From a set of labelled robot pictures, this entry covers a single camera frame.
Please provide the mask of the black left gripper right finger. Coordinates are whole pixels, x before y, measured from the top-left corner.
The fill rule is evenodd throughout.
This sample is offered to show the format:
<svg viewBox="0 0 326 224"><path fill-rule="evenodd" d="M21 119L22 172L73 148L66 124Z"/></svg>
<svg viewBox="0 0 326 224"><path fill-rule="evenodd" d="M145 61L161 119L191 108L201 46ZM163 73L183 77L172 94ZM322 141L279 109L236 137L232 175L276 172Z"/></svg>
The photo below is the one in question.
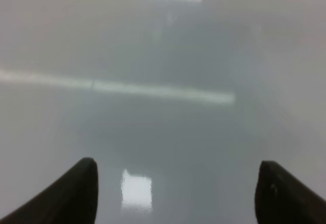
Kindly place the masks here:
<svg viewBox="0 0 326 224"><path fill-rule="evenodd" d="M325 200L275 161L262 161L255 190L258 223L325 223Z"/></svg>

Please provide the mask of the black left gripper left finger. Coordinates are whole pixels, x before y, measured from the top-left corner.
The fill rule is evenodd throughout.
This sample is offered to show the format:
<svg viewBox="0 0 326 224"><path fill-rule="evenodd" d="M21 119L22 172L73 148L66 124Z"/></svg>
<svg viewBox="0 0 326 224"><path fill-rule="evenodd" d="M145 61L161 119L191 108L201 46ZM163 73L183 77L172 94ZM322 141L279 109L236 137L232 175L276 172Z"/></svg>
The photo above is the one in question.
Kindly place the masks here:
<svg viewBox="0 0 326 224"><path fill-rule="evenodd" d="M85 157L1 223L95 223L97 206L97 163Z"/></svg>

